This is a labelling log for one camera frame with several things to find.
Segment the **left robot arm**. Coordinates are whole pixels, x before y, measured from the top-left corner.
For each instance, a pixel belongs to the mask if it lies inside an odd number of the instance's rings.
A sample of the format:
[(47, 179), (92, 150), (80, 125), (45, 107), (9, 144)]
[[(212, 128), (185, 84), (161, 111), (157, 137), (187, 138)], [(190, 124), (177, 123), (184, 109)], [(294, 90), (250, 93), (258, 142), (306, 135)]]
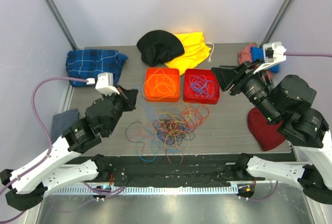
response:
[(121, 86), (104, 94), (86, 109), (85, 117), (75, 121), (51, 145), (29, 164), (1, 172), (1, 182), (9, 186), (5, 194), (9, 206), (26, 211), (57, 190), (84, 181), (107, 181), (111, 166), (103, 155), (95, 155), (82, 164), (58, 171), (63, 164), (81, 156), (109, 137), (125, 111), (133, 111), (139, 91)]

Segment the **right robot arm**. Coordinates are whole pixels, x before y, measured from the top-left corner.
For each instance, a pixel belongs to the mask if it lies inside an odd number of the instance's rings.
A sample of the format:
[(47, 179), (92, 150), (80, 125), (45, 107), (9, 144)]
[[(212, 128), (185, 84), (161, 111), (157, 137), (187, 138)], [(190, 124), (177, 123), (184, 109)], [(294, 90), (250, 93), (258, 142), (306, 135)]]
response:
[(231, 96), (243, 93), (264, 116), (267, 124), (279, 124), (278, 132), (308, 158), (307, 165), (287, 165), (242, 153), (235, 176), (280, 181), (300, 189), (307, 197), (331, 204), (331, 129), (324, 116), (312, 108), (316, 91), (297, 75), (287, 75), (277, 86), (258, 62), (211, 69), (220, 89)]

